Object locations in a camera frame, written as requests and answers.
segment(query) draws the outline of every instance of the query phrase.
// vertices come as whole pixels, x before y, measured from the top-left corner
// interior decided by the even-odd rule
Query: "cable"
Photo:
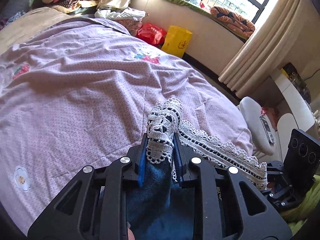
[[[316,70],[316,72],[314,72],[311,77],[308,77],[308,78],[304,79],[303,81],[307,81],[308,79],[312,78],[319,70],[320,70],[320,68],[318,70]]]

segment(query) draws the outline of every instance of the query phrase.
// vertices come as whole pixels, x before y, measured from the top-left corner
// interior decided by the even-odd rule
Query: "silver screw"
[[[199,164],[199,163],[201,163],[201,159],[198,158],[198,157],[193,157],[193,158],[191,159],[191,162],[194,163],[194,164]]]
[[[128,163],[128,162],[130,161],[130,158],[129,158],[129,157],[122,157],[122,158],[120,159],[120,161],[121,161],[122,163]]]
[[[85,166],[84,168],[83,168],[83,172],[84,173],[90,173],[92,171],[92,167],[91,166]]]
[[[239,171],[239,170],[238,170],[237,167],[235,167],[235,166],[231,166],[231,167],[229,168],[229,172],[232,173],[232,174],[237,174],[238,171]]]

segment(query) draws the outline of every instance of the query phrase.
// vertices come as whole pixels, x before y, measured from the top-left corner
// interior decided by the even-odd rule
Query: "beige sheet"
[[[0,31],[0,54],[12,45],[25,43],[39,31],[71,17],[47,7],[29,11]]]

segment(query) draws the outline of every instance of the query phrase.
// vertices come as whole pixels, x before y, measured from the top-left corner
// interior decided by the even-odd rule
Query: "pink blanket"
[[[183,60],[103,19],[72,18],[0,56],[0,201],[27,233],[85,165],[126,155],[156,101],[252,154],[237,108]]]

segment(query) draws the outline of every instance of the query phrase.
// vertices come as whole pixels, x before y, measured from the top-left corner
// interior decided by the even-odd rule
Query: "crochet fabric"
[[[231,142],[222,143],[215,135],[204,130],[196,130],[187,120],[182,120],[182,104],[177,98],[170,98],[163,105],[158,102],[148,116],[147,135],[149,138],[146,155],[152,164],[165,159],[172,167],[172,179],[176,181],[176,172],[172,159],[173,134],[179,133],[182,145],[193,148],[205,160],[226,169],[236,166],[259,190],[267,186],[267,164],[258,163],[255,156],[248,157],[245,150],[237,150]]]

